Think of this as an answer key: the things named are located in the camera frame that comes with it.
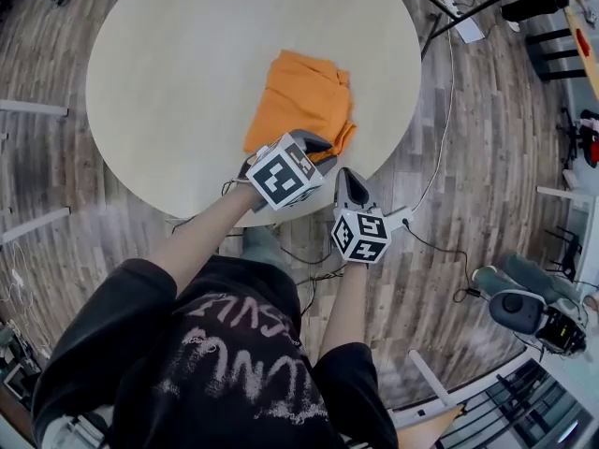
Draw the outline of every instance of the red object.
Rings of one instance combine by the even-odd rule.
[[[584,35],[582,35],[582,32],[579,28],[577,28],[577,40],[584,56],[589,56],[591,54],[591,46],[589,45],[589,42],[585,39]]]
[[[591,161],[599,163],[599,141],[591,144]]]

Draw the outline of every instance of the white tabletop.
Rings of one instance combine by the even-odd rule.
[[[119,0],[88,67],[97,148],[147,203],[197,214],[237,175],[281,49],[350,71],[358,130],[340,165],[371,177],[401,141],[419,94],[418,39],[402,0]],[[335,175],[296,207],[248,213],[240,225],[327,206]]]

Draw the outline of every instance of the black t-shirt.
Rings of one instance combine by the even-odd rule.
[[[39,378],[37,443],[52,420],[113,404],[111,447],[344,447],[342,433],[397,448],[370,349],[312,368],[300,323],[295,284],[271,265],[215,256],[176,298],[164,270],[127,261]]]

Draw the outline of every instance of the orange towel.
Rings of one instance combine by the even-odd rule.
[[[283,50],[270,65],[266,90],[260,99],[243,150],[255,152],[292,130],[308,130],[328,140],[327,152],[311,154],[316,162],[341,154],[356,131],[349,120],[353,101],[349,72],[329,60]]]

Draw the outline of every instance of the shirt sleeve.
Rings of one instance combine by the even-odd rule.
[[[379,397],[366,344],[353,342],[329,351],[314,366],[313,377],[337,431],[374,449],[397,449],[397,433]]]
[[[176,283],[142,259],[125,261],[85,303],[58,341],[34,394],[34,436],[48,424],[112,404],[122,375],[146,355],[170,316]]]

